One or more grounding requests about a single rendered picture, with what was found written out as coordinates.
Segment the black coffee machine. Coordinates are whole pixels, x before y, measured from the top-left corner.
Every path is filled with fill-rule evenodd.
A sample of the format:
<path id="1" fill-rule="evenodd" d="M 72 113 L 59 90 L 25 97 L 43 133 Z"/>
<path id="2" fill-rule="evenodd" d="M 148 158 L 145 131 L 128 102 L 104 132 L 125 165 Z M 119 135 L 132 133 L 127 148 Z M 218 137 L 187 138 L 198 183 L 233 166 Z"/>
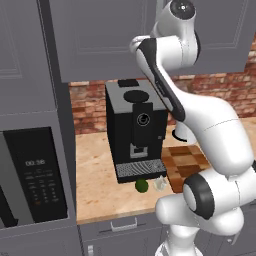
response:
<path id="1" fill-rule="evenodd" d="M 147 80 L 105 83 L 107 135 L 117 181 L 166 176 L 161 160 L 167 110 Z"/>

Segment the white cylinder with black base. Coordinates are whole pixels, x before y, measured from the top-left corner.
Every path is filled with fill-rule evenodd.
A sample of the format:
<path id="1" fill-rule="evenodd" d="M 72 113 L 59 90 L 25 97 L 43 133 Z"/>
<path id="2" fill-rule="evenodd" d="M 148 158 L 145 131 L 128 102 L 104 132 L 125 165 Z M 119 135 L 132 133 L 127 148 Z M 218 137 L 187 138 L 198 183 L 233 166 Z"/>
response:
<path id="1" fill-rule="evenodd" d="M 182 122 L 176 122 L 175 129 L 172 131 L 172 136 L 182 142 L 187 142 L 192 145 L 197 142 L 192 131 Z"/>

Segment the grey upper cabinet door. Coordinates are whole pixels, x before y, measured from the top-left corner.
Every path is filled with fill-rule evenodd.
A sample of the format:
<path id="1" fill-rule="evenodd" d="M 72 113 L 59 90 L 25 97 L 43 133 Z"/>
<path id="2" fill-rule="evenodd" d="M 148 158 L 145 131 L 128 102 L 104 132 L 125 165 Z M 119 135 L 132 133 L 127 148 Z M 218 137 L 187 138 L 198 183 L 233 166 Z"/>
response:
<path id="1" fill-rule="evenodd" d="M 156 0 L 49 0 L 64 82 L 140 78 L 131 40 L 151 32 Z"/>
<path id="2" fill-rule="evenodd" d="M 170 75 L 243 72 L 256 31 L 256 0 L 191 0 L 201 52 L 194 66 Z"/>

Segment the grey drawer front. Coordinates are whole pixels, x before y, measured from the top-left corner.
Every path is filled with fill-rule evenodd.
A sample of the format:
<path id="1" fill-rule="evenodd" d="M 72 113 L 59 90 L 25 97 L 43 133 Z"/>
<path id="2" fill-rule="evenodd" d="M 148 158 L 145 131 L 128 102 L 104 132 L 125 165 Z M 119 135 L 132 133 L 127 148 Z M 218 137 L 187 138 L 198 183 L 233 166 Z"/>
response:
<path id="1" fill-rule="evenodd" d="M 127 224 L 132 224 L 135 220 L 134 217 L 137 217 L 138 226 L 135 229 L 112 232 L 110 221 L 113 222 L 114 226 L 122 226 Z M 155 213 L 146 213 L 135 216 L 127 216 L 122 218 L 110 219 L 100 222 L 87 223 L 80 225 L 80 231 L 83 241 L 89 240 L 98 240 L 103 238 L 116 238 L 122 237 L 130 240 L 136 235 L 148 234 L 150 231 L 160 232 L 162 224 L 156 218 Z"/>

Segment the white garlic bulb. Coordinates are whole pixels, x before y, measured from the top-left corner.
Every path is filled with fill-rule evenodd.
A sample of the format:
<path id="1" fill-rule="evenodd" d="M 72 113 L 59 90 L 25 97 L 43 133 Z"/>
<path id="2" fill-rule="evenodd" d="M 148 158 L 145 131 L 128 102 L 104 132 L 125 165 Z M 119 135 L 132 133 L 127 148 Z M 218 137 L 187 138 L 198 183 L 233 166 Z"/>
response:
<path id="1" fill-rule="evenodd" d="M 163 176 L 156 178 L 153 182 L 156 191 L 161 192 L 167 186 L 167 182 Z"/>

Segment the green lime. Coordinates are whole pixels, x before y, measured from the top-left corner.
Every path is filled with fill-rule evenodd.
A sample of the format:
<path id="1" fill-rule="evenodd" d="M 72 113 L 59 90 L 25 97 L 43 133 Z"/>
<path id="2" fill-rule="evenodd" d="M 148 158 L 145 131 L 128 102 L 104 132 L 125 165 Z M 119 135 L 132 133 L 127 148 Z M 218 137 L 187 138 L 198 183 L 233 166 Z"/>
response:
<path id="1" fill-rule="evenodd" d="M 139 193 L 146 193 L 149 188 L 149 184 L 145 179 L 138 179 L 135 183 L 135 188 Z"/>

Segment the grey tall cabinet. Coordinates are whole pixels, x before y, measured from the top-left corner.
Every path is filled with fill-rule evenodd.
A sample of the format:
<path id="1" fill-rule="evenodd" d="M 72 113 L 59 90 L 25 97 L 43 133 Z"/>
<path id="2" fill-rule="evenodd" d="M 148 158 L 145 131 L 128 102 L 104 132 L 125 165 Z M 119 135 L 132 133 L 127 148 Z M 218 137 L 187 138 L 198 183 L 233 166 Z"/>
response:
<path id="1" fill-rule="evenodd" d="M 0 256 L 83 256 L 76 223 L 75 133 L 49 0 L 0 0 L 0 132 L 49 127 L 68 217 L 0 229 Z"/>

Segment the grey lower cabinet door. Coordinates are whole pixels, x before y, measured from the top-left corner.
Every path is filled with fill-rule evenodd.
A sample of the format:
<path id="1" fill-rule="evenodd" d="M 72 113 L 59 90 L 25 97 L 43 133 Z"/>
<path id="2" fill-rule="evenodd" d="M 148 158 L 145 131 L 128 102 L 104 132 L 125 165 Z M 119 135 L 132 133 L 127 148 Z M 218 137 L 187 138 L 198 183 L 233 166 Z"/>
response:
<path id="1" fill-rule="evenodd" d="M 88 245 L 94 246 L 94 256 L 155 256 L 160 245 L 161 231 L 150 231 L 148 234 L 127 238 L 103 238 L 83 242 L 85 256 L 88 256 Z"/>

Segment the checkered wooden cutting board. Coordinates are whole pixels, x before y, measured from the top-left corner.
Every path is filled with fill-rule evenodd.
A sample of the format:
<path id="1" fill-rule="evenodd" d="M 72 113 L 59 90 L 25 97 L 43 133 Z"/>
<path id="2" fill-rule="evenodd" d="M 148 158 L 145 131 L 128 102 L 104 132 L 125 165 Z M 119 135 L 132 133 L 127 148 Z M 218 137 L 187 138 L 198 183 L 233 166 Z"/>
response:
<path id="1" fill-rule="evenodd" d="M 188 176 L 210 167 L 206 157 L 196 145 L 163 148 L 162 161 L 174 193 L 183 191 L 183 183 Z"/>

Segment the black microwave oven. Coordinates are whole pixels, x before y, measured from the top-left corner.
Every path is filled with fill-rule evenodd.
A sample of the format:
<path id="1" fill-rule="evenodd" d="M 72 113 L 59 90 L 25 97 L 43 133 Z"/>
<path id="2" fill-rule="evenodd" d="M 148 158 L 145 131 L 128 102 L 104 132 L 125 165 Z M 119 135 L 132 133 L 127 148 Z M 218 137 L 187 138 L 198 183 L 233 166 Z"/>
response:
<path id="1" fill-rule="evenodd" d="M 49 127 L 0 132 L 0 186 L 16 226 L 68 217 Z"/>

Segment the grey cabinet door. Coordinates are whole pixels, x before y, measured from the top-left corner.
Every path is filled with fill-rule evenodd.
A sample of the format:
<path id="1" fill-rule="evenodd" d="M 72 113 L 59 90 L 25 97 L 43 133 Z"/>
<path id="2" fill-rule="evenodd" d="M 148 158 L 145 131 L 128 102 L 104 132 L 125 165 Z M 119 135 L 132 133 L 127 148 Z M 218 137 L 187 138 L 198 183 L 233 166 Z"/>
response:
<path id="1" fill-rule="evenodd" d="M 64 82 L 140 78 L 131 40 L 151 32 L 156 0 L 49 0 Z"/>
<path id="2" fill-rule="evenodd" d="M 243 72 L 256 31 L 256 0 L 191 0 L 201 52 L 194 66 L 170 75 Z"/>
<path id="3" fill-rule="evenodd" d="M 88 245 L 94 246 L 94 256 L 155 256 L 160 245 L 161 231 L 150 231 L 148 234 L 127 238 L 103 238 L 83 242 L 85 256 L 88 256 Z"/>

